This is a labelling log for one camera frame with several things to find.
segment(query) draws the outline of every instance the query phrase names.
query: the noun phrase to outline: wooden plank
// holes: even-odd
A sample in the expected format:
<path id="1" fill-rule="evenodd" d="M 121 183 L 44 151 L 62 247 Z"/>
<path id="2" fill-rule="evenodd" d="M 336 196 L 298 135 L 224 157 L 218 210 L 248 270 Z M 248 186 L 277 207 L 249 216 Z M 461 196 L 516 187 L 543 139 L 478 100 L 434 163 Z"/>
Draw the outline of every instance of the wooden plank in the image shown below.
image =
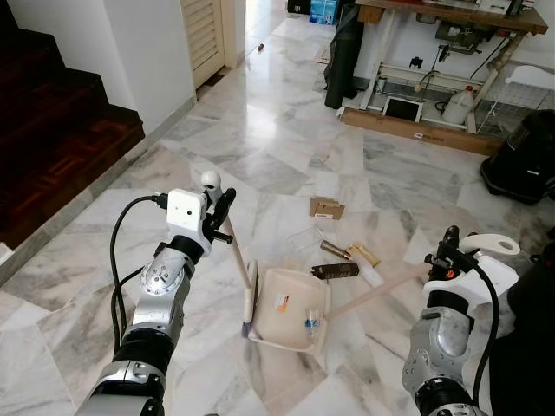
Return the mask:
<path id="1" fill-rule="evenodd" d="M 544 35 L 549 29 L 547 23 L 535 9 L 524 10 L 517 16 L 505 16 L 485 11 L 423 3 L 420 0 L 356 0 L 356 3 L 362 6 L 361 9 L 371 6 L 409 11 L 447 20 L 490 24 L 499 28 L 530 32 L 533 35 Z"/>
<path id="2" fill-rule="evenodd" d="M 414 121 L 396 119 L 395 117 L 372 114 L 348 107 L 345 108 L 341 121 L 350 126 L 390 133 L 426 143 L 452 147 L 453 149 L 485 154 L 486 156 L 494 154 L 503 144 L 502 140 L 496 140 L 488 136 L 438 127 L 424 121 L 416 123 Z"/>
<path id="3" fill-rule="evenodd" d="M 383 7 L 364 6 L 358 11 L 358 21 L 377 24 L 382 20 Z"/>

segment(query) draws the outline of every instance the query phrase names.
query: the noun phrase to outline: staircase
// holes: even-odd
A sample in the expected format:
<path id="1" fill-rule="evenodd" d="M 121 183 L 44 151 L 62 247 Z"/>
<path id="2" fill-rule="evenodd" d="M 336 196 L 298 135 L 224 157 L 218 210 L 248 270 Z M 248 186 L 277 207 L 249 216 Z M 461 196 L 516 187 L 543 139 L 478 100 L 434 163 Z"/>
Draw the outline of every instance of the staircase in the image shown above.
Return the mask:
<path id="1" fill-rule="evenodd" d="M 54 37 L 0 0 L 0 242 L 15 249 L 144 136 L 99 75 L 65 68 Z"/>

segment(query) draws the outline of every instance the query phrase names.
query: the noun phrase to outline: louvered door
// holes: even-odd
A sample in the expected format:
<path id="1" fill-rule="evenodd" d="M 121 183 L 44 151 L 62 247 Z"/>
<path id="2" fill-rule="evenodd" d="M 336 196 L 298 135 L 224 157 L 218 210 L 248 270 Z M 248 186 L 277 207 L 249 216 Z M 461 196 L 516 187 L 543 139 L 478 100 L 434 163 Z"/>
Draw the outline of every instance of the louvered door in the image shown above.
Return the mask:
<path id="1" fill-rule="evenodd" d="M 225 65 L 220 0 L 181 0 L 181 6 L 198 88 Z"/>

